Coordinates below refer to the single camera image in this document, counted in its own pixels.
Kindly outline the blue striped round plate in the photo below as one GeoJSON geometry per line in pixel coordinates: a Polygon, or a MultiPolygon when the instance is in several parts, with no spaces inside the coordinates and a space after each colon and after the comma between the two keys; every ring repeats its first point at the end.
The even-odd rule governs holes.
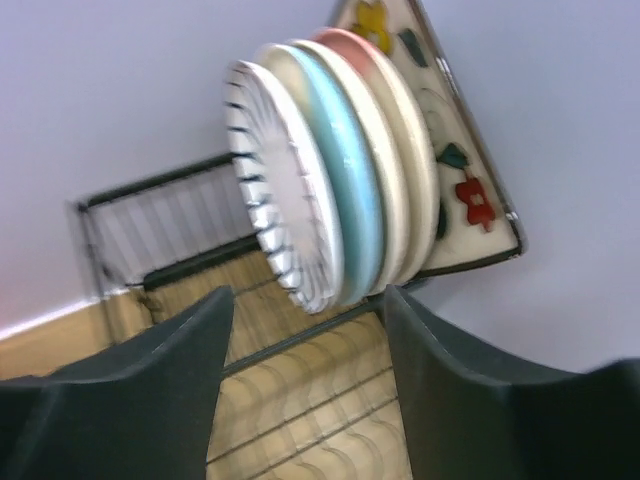
{"type": "Polygon", "coordinates": [[[291,301],[320,313],[343,286],[344,247],[312,132],[282,83],[257,63],[231,64],[224,107],[235,175],[259,246],[291,301]]]}

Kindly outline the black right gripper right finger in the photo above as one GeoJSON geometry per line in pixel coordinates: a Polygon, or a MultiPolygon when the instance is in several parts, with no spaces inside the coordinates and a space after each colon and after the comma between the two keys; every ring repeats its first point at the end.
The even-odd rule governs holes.
{"type": "Polygon", "coordinates": [[[417,479],[635,479],[639,362],[541,365],[443,320],[405,289],[384,318],[417,479]]]}

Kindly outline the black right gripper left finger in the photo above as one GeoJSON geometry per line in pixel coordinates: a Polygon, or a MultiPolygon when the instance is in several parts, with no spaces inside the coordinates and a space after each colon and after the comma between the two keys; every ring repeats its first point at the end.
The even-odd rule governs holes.
{"type": "Polygon", "coordinates": [[[51,374],[2,381],[2,478],[206,478],[233,315],[219,287],[51,374]]]}

